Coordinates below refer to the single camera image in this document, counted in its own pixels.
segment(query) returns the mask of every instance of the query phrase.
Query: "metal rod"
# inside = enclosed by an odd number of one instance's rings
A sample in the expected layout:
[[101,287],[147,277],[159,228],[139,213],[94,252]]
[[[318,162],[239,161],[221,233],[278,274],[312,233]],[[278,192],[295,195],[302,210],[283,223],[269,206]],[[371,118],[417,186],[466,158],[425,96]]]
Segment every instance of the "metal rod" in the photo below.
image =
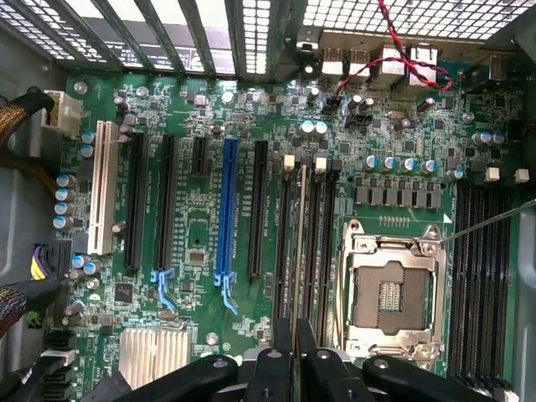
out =
[[48,0],[52,7],[65,20],[75,32],[85,39],[87,44],[95,49],[108,62],[114,70],[122,70],[123,63],[119,57],[103,42],[92,27],[78,13],[65,2],[65,0]]
[[107,0],[91,0],[102,14],[102,17],[110,24],[110,26],[119,34],[121,39],[125,41],[132,53],[136,55],[143,68],[146,70],[154,70],[154,64],[147,57],[142,49],[142,46],[134,39],[131,31],[126,27],[123,20],[117,15],[116,10],[107,2]]
[[231,51],[233,52],[234,74],[238,79],[241,79],[245,73],[245,31],[242,2],[225,0],[225,11],[229,25]]
[[21,0],[7,0],[6,3],[8,3],[17,13],[26,18],[30,23],[32,23],[35,28],[39,29],[41,32],[43,32],[43,34],[47,35],[66,52],[73,56],[81,67],[88,68],[90,66],[88,60],[75,48],[75,46],[67,42],[63,36],[50,27],[50,25],[48,25],[38,14],[31,11]]
[[183,73],[185,71],[184,64],[178,57],[177,50],[169,38],[168,32],[164,28],[162,21],[160,21],[157,10],[155,10],[152,3],[147,0],[134,0],[134,3],[136,3],[137,7],[140,9],[143,17],[145,17],[147,25],[153,31],[158,44],[166,53],[167,59],[175,72]]
[[471,226],[471,227],[469,227],[467,229],[460,230],[459,232],[457,232],[455,234],[451,234],[450,236],[445,237],[441,242],[446,243],[447,241],[455,240],[455,239],[457,239],[459,237],[462,237],[463,235],[467,235],[468,233],[471,233],[471,232],[473,232],[473,231],[475,231],[477,229],[483,228],[484,226],[488,226],[489,224],[494,224],[495,222],[498,222],[499,220],[510,218],[511,216],[514,216],[515,214],[519,214],[524,209],[531,208],[534,205],[536,205],[536,199],[528,201],[527,203],[525,203],[525,204],[523,204],[523,205],[521,205],[521,206],[519,206],[517,208],[510,209],[507,212],[504,212],[502,214],[496,215],[493,218],[486,219],[486,220],[482,221],[479,224],[474,224],[473,226]]
[[210,53],[209,40],[204,30],[203,23],[201,22],[201,16],[199,15],[199,9],[196,2],[191,0],[178,0],[178,4],[183,10],[188,29],[192,34],[193,44],[195,45],[199,57],[201,58],[201,64],[203,65],[204,73],[208,76],[216,75],[216,69],[214,67],[214,60]]

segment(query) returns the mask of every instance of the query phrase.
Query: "cable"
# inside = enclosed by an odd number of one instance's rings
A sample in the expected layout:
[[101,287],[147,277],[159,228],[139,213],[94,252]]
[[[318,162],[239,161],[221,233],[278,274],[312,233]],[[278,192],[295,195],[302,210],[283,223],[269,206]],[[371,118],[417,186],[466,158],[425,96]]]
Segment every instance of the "cable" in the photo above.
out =
[[[362,69],[360,69],[358,72],[353,73],[348,76],[347,79],[342,81],[337,89],[335,90],[335,93],[333,94],[335,97],[337,97],[341,90],[344,89],[344,87],[350,82],[350,80],[355,77],[356,75],[359,75],[361,72],[363,72],[365,69],[369,69],[371,67],[374,67],[375,65],[379,63],[383,63],[384,61],[398,61],[400,63],[404,63],[405,67],[410,71],[411,74],[413,74],[420,82],[423,84],[435,88],[437,90],[449,90],[456,82],[452,78],[452,76],[449,74],[449,72],[446,69],[443,69],[442,67],[438,67],[434,64],[429,64],[424,61],[417,61],[410,59],[409,55],[406,54],[406,52],[402,48],[402,43],[400,42],[400,39],[396,33],[396,29],[394,28],[393,22],[391,21],[391,18],[389,17],[389,10],[387,9],[387,6],[384,3],[384,0],[378,0],[379,10],[382,13],[384,20],[387,22],[387,28],[389,31],[389,35],[393,39],[393,43],[395,48],[398,50],[400,57],[388,57],[385,59],[376,59],[371,61],[370,63],[366,64]],[[422,75],[416,68],[416,66],[420,67],[427,67],[431,70],[436,71],[439,74],[442,74],[446,77],[448,80],[448,83],[446,85],[439,85],[435,81],[430,81],[426,79],[424,75]]]

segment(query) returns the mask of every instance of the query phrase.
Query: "heatsink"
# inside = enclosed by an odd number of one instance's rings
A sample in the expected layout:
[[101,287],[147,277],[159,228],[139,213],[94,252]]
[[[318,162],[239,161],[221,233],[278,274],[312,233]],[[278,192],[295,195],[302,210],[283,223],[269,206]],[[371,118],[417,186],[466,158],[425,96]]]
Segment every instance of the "heatsink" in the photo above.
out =
[[128,328],[121,333],[119,371],[132,389],[190,363],[190,332]]

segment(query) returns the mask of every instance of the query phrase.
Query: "blue pcie slot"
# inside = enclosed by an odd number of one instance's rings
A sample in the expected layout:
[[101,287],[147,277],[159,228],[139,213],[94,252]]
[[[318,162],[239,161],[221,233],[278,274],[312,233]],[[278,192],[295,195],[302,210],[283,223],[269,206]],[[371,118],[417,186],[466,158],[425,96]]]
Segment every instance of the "blue pcie slot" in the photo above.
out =
[[238,174],[238,140],[227,138],[224,141],[224,163],[222,167],[221,194],[219,199],[218,254],[214,285],[221,287],[224,304],[234,314],[238,308],[231,298],[231,271],[233,256],[233,226],[235,225],[236,177]]

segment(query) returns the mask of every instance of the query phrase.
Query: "cpu socket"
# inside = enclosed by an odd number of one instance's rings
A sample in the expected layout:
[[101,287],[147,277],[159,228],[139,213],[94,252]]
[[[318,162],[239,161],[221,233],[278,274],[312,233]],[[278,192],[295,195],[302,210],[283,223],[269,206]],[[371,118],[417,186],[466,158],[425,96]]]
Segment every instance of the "cpu socket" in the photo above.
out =
[[431,369],[444,350],[446,252],[441,231],[420,238],[365,234],[345,225],[338,255],[336,343],[350,358],[387,354]]

